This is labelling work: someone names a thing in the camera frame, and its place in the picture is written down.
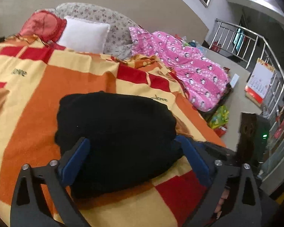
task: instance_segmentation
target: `pink object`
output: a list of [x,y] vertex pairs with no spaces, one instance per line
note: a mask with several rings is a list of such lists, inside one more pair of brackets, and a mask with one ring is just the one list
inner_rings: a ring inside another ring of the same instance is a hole
[[24,23],[19,34],[21,36],[36,34],[44,42],[49,40],[57,42],[66,27],[66,23],[65,19],[60,19],[48,11],[41,10],[32,14]]
[[129,27],[133,46],[132,55],[156,55],[188,89],[189,101],[200,111],[206,112],[217,105],[229,77],[217,63],[205,58],[193,47],[182,46],[173,36],[156,31],[150,34],[139,27]]

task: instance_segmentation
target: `pink penguin print blanket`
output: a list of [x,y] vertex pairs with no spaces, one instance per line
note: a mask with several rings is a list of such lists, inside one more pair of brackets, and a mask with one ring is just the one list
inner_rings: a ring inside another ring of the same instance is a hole
[[150,34],[140,27],[129,27],[132,55],[156,55],[176,72],[189,93],[189,101],[206,112],[217,105],[229,77],[217,63],[212,62],[193,47],[182,46],[175,37],[161,31]]

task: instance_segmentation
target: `plastic bag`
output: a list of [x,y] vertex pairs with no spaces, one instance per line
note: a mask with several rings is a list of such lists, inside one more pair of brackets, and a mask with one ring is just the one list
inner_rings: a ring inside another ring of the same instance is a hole
[[228,122],[229,111],[226,106],[220,106],[215,114],[213,115],[211,121],[208,123],[208,126],[211,129],[216,129],[217,127],[223,126]]

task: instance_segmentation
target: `screw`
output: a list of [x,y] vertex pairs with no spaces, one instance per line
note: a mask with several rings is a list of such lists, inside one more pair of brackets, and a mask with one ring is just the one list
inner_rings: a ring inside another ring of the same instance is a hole
[[243,166],[244,166],[244,168],[247,169],[247,170],[250,169],[250,165],[247,164],[247,163],[245,163]]
[[49,162],[50,166],[56,166],[58,164],[58,161],[53,159]]
[[29,164],[24,164],[23,166],[22,166],[22,169],[23,170],[27,170],[29,168]]
[[220,161],[219,159],[215,160],[215,165],[216,166],[221,166],[222,165],[222,161]]

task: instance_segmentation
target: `black cloth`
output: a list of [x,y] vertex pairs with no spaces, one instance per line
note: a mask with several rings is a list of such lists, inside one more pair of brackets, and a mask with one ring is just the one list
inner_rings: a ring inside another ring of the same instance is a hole
[[88,198],[126,189],[167,169],[183,152],[176,137],[176,119],[165,104],[151,98],[96,92],[60,100],[55,142],[61,155],[80,137],[91,150],[72,196]]

